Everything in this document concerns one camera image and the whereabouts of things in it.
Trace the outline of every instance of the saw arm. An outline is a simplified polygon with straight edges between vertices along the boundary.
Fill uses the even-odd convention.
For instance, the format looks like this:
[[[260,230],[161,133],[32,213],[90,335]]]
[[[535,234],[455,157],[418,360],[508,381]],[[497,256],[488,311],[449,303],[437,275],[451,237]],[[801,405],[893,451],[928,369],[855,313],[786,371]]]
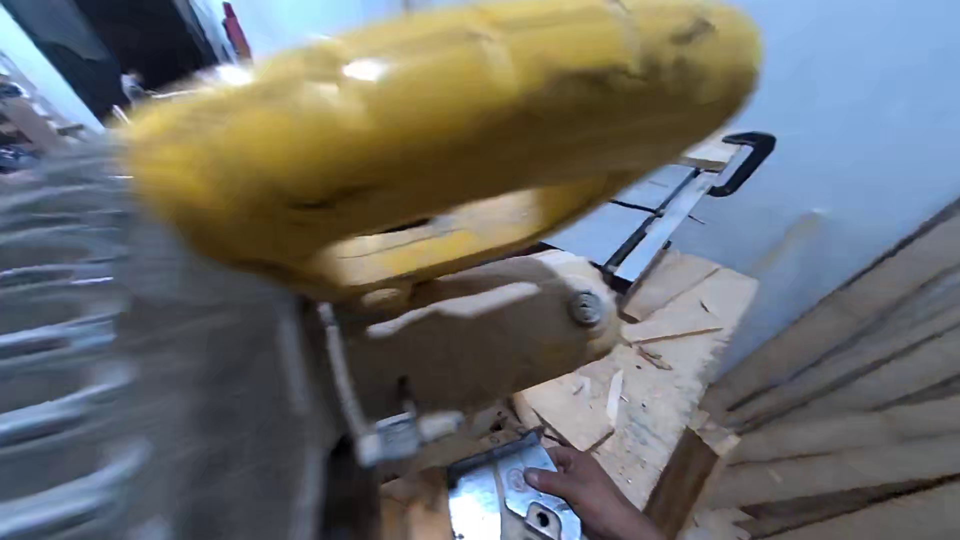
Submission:
[[[719,128],[758,59],[693,0],[418,13],[144,108],[128,164],[203,253],[338,301],[571,222]]]

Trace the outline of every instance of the white wall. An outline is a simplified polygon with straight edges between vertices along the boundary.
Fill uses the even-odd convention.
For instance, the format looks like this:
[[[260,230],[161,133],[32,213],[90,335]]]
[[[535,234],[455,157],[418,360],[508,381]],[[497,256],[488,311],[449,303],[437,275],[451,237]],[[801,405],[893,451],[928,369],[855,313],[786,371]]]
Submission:
[[[694,210],[706,226],[686,220],[673,238],[760,279],[727,368],[960,196],[960,2],[732,1],[766,49],[732,126],[778,147],[740,191]],[[623,214],[581,222],[564,247],[595,250],[642,220]]]
[[[84,124],[92,130],[103,130],[103,125],[96,116],[3,6],[0,6],[0,52],[16,64],[17,69],[27,76],[43,97],[65,118]]]

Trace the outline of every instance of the wooden board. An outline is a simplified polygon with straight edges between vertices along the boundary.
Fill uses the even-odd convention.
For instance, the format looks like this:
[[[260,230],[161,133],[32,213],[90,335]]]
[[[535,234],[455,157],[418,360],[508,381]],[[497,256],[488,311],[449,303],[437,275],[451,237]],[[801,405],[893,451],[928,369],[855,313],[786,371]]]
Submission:
[[[910,354],[883,364],[784,419],[804,420],[870,410],[956,376],[960,376],[960,330],[924,343]]]
[[[702,407],[725,422],[727,411],[786,382],[925,282],[960,263],[957,211],[954,204],[940,212],[747,356],[711,386]]]
[[[712,421],[684,430],[643,509],[667,540],[691,524],[737,441],[736,435]]]
[[[897,356],[940,355],[938,351],[943,349],[940,344],[924,344],[925,341],[957,325],[960,325],[960,307],[941,313],[903,333],[871,335],[861,346],[852,347],[829,358],[823,364],[801,373],[788,384],[782,384],[730,412],[725,417],[725,425],[743,430],[762,425],[769,418],[825,396],[845,382],[861,377],[883,363],[899,363]],[[919,351],[911,351],[911,348],[918,345],[921,346]],[[846,407],[835,410],[851,409]]]
[[[955,538],[960,483],[897,497],[863,510],[771,536],[771,540],[902,540]]]
[[[709,500],[713,508],[787,501],[860,487],[960,473],[960,435],[835,454],[728,467]]]
[[[914,438],[956,432],[960,432],[960,396],[880,412],[770,426],[744,435],[732,463],[896,445]]]
[[[703,142],[684,152],[676,163],[703,169],[711,173],[719,173],[727,168],[727,164],[730,163],[733,154],[736,154],[739,148],[735,144],[724,142],[723,135],[711,135]]]
[[[939,480],[911,480],[779,503],[754,504],[743,508],[749,514],[749,519],[737,521],[736,524],[757,540],[944,483]]]
[[[613,433],[606,402],[603,406],[592,404],[585,384],[580,376],[568,373],[521,392],[544,424],[553,428],[564,442],[584,452]]]
[[[719,269],[711,260],[668,251],[647,276],[631,285],[622,311],[642,321]]]

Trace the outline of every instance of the miter saw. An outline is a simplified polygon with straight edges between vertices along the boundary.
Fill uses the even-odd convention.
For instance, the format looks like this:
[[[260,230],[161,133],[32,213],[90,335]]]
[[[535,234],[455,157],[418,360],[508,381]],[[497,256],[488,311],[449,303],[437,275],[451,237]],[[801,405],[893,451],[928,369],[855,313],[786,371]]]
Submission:
[[[5,180],[0,536],[370,532],[375,465],[610,350],[601,272],[508,256],[720,128],[758,61],[699,0],[424,12]]]

